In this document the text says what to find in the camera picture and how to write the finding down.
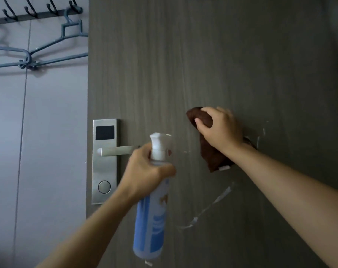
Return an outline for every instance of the wooden door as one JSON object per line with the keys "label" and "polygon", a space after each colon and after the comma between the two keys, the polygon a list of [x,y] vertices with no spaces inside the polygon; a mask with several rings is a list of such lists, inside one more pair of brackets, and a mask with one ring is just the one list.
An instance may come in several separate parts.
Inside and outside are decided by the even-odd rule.
{"label": "wooden door", "polygon": [[[185,115],[230,108],[262,152],[338,188],[338,62],[320,0],[90,0],[89,45],[88,194],[93,119],[120,118],[121,145],[173,136],[153,267],[325,267],[242,170],[209,173]],[[135,215],[100,267],[146,267],[132,252]]]}

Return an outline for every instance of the silver door lever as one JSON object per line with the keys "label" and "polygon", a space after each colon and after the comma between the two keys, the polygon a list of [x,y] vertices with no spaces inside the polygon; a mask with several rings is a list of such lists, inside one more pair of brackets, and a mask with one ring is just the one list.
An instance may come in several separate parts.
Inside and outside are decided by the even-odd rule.
{"label": "silver door lever", "polygon": [[133,151],[140,146],[118,146],[115,148],[99,148],[97,149],[98,155],[104,156],[118,156],[132,154]]}

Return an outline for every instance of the spray bottle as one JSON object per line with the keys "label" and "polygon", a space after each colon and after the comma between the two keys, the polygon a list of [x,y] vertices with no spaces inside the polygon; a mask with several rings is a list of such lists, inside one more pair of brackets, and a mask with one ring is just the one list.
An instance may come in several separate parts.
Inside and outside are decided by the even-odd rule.
{"label": "spray bottle", "polygon": [[[166,163],[169,155],[171,135],[154,133],[150,138],[153,146],[151,163],[161,166]],[[150,195],[138,202],[133,251],[141,259],[157,258],[162,251],[168,191],[167,178]]]}

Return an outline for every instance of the bottle neck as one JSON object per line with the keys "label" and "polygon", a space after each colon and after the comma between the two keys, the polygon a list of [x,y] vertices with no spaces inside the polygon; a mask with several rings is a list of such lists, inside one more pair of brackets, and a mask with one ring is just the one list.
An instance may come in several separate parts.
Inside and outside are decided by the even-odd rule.
{"label": "bottle neck", "polygon": [[166,161],[166,151],[153,149],[151,151],[150,159],[156,161]]}

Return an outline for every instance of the hand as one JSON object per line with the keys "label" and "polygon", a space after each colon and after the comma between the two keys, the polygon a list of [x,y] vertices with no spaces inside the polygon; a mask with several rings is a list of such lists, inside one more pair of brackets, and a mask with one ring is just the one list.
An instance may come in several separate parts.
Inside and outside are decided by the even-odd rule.
{"label": "hand", "polygon": [[167,177],[175,176],[172,164],[153,166],[149,161],[151,143],[136,149],[129,158],[118,189],[126,190],[134,203],[153,192]]}
{"label": "hand", "polygon": [[207,142],[221,153],[230,153],[242,146],[242,127],[236,121],[232,112],[221,107],[204,107],[201,111],[207,112],[212,118],[212,127],[205,126],[199,118],[195,119],[198,131]]}

